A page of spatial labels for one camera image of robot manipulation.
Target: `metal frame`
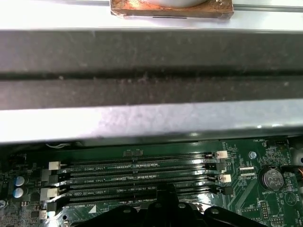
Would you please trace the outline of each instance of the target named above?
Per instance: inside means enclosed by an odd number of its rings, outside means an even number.
[[[88,3],[1,1],[0,143],[302,133],[298,1],[235,0],[230,21],[122,20]]]
[[[302,31],[303,4],[300,0],[234,0],[233,3],[235,13],[229,21],[146,17],[123,20],[110,15],[109,1],[104,0],[3,0],[0,2],[0,29],[144,27]]]
[[[128,138],[124,143],[134,143],[160,136],[175,141],[298,135],[302,111],[303,100],[2,111],[0,142]]]

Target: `orange wire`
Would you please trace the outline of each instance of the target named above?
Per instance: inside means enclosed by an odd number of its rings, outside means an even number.
[[[298,170],[300,171],[302,177],[303,177],[303,170],[301,168],[298,168]]]

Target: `ram slot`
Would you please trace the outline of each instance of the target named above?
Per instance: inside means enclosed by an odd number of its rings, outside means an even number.
[[[113,186],[132,186],[132,185],[145,185],[145,184],[159,184],[159,183],[177,183],[182,181],[203,181],[207,179],[207,175],[195,175],[188,177],[172,177],[172,178],[161,178],[161,179],[147,179],[137,181],[125,181],[125,182],[108,182],[108,183],[97,183],[97,184],[80,184],[70,185],[70,190],[86,189],[86,188],[102,188],[102,187],[113,187]]]

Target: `dimm slot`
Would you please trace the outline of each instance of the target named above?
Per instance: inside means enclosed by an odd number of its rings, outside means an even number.
[[[117,159],[108,159],[108,160],[98,160],[98,161],[82,161],[82,162],[71,162],[69,166],[82,166],[82,165],[97,165],[97,164],[117,164],[123,162],[130,162],[130,161],[157,161],[157,160],[168,160],[168,159],[180,159],[180,158],[203,158],[205,154],[203,153],[191,153],[186,155],[161,155],[161,156],[133,156],[128,158],[117,158]]]
[[[72,177],[77,176],[96,176],[96,175],[119,175],[119,174],[131,174],[131,173],[148,173],[151,171],[168,171],[168,170],[175,170],[175,169],[203,169],[205,165],[201,164],[193,164],[193,165],[176,165],[176,166],[164,166],[164,167],[149,167],[149,168],[136,168],[136,169],[125,169],[125,170],[111,170],[111,171],[97,171],[97,172],[84,172],[84,173],[71,173]]]
[[[191,189],[182,189],[176,190],[177,195],[196,195],[197,193],[208,193],[209,187],[200,187],[200,188],[191,188]],[[132,200],[152,200],[156,198],[156,192],[140,192],[140,193],[128,193],[124,195],[103,195],[103,196],[91,196],[91,197],[79,197],[79,198],[70,198],[69,202],[65,206],[71,206],[73,203],[87,203],[94,201],[132,201]]]
[[[202,175],[200,171],[195,171],[192,169],[189,170],[172,170],[172,171],[163,171],[163,172],[154,172],[150,174],[128,174],[128,175],[111,175],[111,176],[90,176],[90,177],[75,177],[66,181],[65,184],[84,184],[84,183],[103,183],[110,181],[127,181],[127,180],[145,180],[153,178],[168,178],[168,177],[177,177],[180,175]]]
[[[184,181],[175,183],[176,188],[187,188],[201,186],[200,183],[207,180]],[[98,188],[98,189],[83,189],[83,190],[70,190],[65,193],[66,197],[82,197],[82,196],[97,196],[111,193],[126,193],[126,192],[140,192],[140,191],[155,191],[156,185],[136,185],[126,187],[111,187],[111,188]]]
[[[176,183],[180,181],[193,181],[193,180],[205,180],[207,175],[195,175],[195,176],[181,176],[181,177],[172,177],[172,178],[160,178],[160,179],[147,179],[147,180],[137,180],[137,181],[125,181],[125,182],[108,182],[108,183],[96,183],[96,184],[80,184],[80,185],[71,185],[71,190],[76,189],[85,189],[85,188],[102,188],[102,187],[111,187],[111,186],[127,186],[127,185],[144,185],[151,183]]]
[[[86,166],[74,166],[73,168],[61,169],[57,173],[71,173],[74,175],[85,175],[90,174],[89,172],[100,172],[102,171],[123,171],[127,169],[150,169],[153,167],[166,167],[166,166],[179,166],[179,165],[190,165],[200,164],[202,159],[193,158],[181,158],[181,159],[165,159],[151,161],[140,161],[137,163],[110,163],[110,164],[99,164],[99,165],[86,165]]]

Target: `screw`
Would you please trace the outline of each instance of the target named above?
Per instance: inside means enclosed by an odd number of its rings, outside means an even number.
[[[219,211],[218,211],[216,208],[212,208],[212,209],[210,210],[210,212],[211,212],[212,214],[219,214]]]
[[[161,208],[161,207],[162,207],[161,203],[156,203],[155,204],[155,208]]]
[[[249,157],[250,159],[255,159],[255,158],[257,157],[257,154],[256,154],[256,152],[251,151],[251,152],[248,153],[248,157]]]
[[[179,203],[178,207],[179,207],[179,208],[185,208],[185,207],[186,207],[186,205],[185,205],[185,204],[183,204],[183,203]]]
[[[130,209],[125,209],[125,210],[123,210],[123,213],[125,213],[125,214],[128,214],[128,213],[130,213],[131,212],[131,210]]]

